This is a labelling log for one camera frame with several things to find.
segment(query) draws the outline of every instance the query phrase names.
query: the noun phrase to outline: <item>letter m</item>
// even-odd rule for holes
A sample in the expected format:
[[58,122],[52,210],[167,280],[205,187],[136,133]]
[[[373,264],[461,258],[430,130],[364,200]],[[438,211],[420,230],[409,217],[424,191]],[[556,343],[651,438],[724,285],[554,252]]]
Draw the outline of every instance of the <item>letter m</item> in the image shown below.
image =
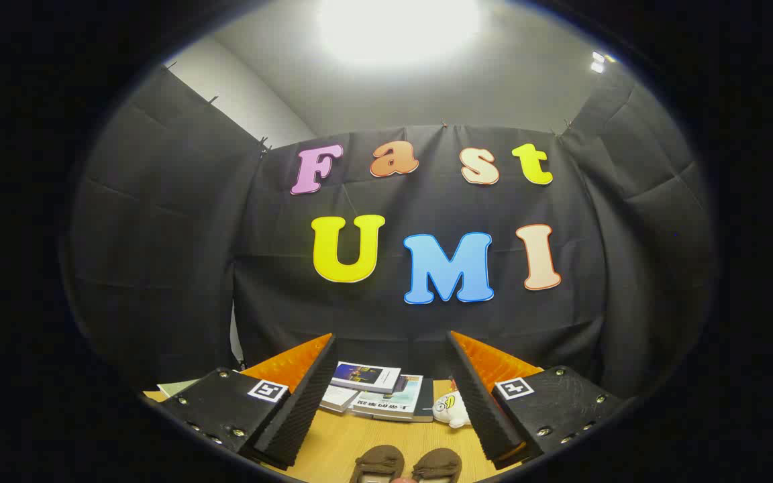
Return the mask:
[[482,302],[494,297],[488,286],[488,233],[467,233],[458,242],[458,248],[449,260],[432,235],[411,235],[405,238],[405,247],[411,251],[411,291],[405,294],[406,303],[431,303],[435,299],[429,291],[429,277],[443,302],[452,298],[455,286],[461,282],[458,300]]

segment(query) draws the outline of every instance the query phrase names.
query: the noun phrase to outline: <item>brown shoe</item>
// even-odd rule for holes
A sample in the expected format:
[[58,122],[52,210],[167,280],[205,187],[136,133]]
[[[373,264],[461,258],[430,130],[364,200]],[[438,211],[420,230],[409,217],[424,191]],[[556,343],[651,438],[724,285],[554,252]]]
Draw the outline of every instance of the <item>brown shoe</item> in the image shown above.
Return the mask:
[[427,452],[413,465],[412,478],[419,483],[457,483],[461,457],[453,450],[439,447]]
[[405,456],[389,444],[372,447],[356,458],[350,483],[389,483],[405,471]]

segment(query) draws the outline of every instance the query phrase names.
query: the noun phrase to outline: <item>book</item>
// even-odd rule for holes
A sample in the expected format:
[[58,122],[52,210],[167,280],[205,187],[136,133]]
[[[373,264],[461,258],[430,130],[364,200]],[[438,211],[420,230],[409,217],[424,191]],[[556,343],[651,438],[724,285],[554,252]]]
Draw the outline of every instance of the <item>book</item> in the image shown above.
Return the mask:
[[339,361],[330,383],[341,388],[390,394],[395,391],[395,385],[399,381],[400,372],[401,370],[396,367],[380,367],[377,365]]
[[417,407],[413,410],[413,417],[393,418],[392,416],[372,415],[372,419],[383,419],[386,421],[405,421],[412,423],[430,423],[435,420],[433,415],[433,404],[435,403],[435,382],[429,377],[423,377],[423,385],[419,389],[417,398]]
[[352,410],[356,413],[389,416],[411,421],[413,412],[417,407],[423,377],[406,374],[402,374],[400,377],[405,379],[405,388],[402,391],[390,394],[362,391],[352,403]]
[[340,388],[338,386],[327,386],[324,397],[321,398],[320,406],[323,409],[330,409],[337,413],[344,413],[344,410],[350,406],[350,403],[356,398],[360,391],[356,389]]
[[199,379],[193,379],[193,381],[169,382],[168,384],[157,384],[157,388],[159,388],[160,392],[163,392],[166,397],[172,397],[175,394],[178,394],[178,392],[189,388],[191,385],[193,385],[193,383],[196,383],[196,381],[199,381]]

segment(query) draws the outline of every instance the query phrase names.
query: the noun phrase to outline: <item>peach letter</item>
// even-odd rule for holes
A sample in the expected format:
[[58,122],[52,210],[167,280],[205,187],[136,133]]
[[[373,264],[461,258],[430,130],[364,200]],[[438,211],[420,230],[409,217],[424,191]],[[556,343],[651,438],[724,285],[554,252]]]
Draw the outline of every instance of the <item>peach letter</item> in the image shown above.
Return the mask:
[[500,179],[500,171],[494,166],[494,155],[488,150],[464,148],[458,155],[461,164],[461,175],[472,184],[494,184]]
[[553,288],[562,281],[559,273],[553,271],[553,257],[550,256],[548,241],[552,231],[546,224],[528,224],[515,232],[527,248],[527,266],[530,271],[524,280],[524,288],[527,290]]

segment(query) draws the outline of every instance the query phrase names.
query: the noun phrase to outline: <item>stuffed toy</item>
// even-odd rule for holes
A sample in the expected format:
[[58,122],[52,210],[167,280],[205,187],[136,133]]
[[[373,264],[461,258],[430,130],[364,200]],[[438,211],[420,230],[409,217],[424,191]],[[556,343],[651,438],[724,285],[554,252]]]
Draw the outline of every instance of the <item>stuffed toy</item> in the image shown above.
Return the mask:
[[443,394],[441,398],[435,401],[432,412],[435,415],[435,419],[439,422],[447,423],[450,428],[470,425],[470,416],[467,416],[467,408],[464,407],[464,400],[458,391]]

